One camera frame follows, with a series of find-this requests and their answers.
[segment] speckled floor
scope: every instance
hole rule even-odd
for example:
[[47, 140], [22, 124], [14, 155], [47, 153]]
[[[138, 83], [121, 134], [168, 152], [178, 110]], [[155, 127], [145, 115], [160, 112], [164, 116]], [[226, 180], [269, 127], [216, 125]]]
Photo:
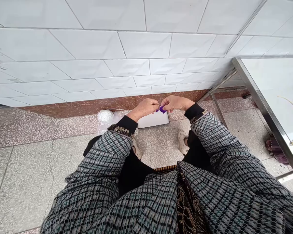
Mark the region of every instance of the speckled floor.
[[[264, 142], [269, 128], [251, 98], [219, 100], [229, 130], [274, 176], [290, 171], [269, 155]], [[215, 113], [211, 101], [201, 106]], [[169, 114], [170, 123], [139, 130], [142, 161], [156, 168], [174, 165], [183, 155], [177, 133], [190, 129], [184, 112]], [[96, 115], [55, 119], [19, 109], [0, 109], [0, 234], [39, 233], [64, 178], [82, 160], [95, 136]], [[293, 180], [284, 184], [293, 192]]]

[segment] shoe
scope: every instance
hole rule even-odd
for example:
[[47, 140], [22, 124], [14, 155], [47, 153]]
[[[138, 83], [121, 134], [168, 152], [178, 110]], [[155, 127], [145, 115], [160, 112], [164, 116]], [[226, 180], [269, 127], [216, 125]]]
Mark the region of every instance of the shoe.
[[135, 138], [133, 138], [133, 148], [135, 151], [135, 155], [138, 157], [139, 160], [141, 160], [142, 152], [139, 150], [138, 145], [137, 145], [137, 141]]
[[180, 152], [185, 156], [188, 153], [188, 150], [190, 149], [189, 146], [186, 146], [185, 144], [185, 138], [187, 138], [188, 135], [185, 131], [181, 130], [178, 133], [178, 141], [179, 141], [179, 150]]

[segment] white yarn ball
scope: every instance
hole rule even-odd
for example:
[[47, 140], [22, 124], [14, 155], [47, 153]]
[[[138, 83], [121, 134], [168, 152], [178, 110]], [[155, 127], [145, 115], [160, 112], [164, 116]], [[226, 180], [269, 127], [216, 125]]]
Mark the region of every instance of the white yarn ball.
[[113, 112], [110, 110], [100, 110], [97, 115], [98, 120], [104, 124], [108, 124], [113, 120]]

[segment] purple object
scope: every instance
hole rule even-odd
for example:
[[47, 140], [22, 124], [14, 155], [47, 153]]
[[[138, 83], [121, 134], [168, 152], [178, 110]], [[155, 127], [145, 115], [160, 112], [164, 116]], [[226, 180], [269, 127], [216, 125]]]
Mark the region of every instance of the purple object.
[[160, 111], [164, 114], [167, 110], [163, 110], [163, 107], [160, 107]]

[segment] jacket sleeve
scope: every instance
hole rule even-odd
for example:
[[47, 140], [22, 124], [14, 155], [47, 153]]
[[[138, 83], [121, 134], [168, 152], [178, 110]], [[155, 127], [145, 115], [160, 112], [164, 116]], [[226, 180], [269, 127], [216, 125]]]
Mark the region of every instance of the jacket sleeve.
[[[124, 119], [118, 124], [134, 132], [136, 123], [127, 116]], [[132, 144], [128, 136], [105, 132], [77, 170], [66, 177], [67, 185], [54, 199], [41, 233], [84, 232], [109, 208], [118, 199], [118, 177]]]
[[287, 230], [293, 233], [293, 193], [270, 175], [248, 147], [232, 135], [212, 113], [191, 126], [218, 176], [243, 185], [285, 215]]

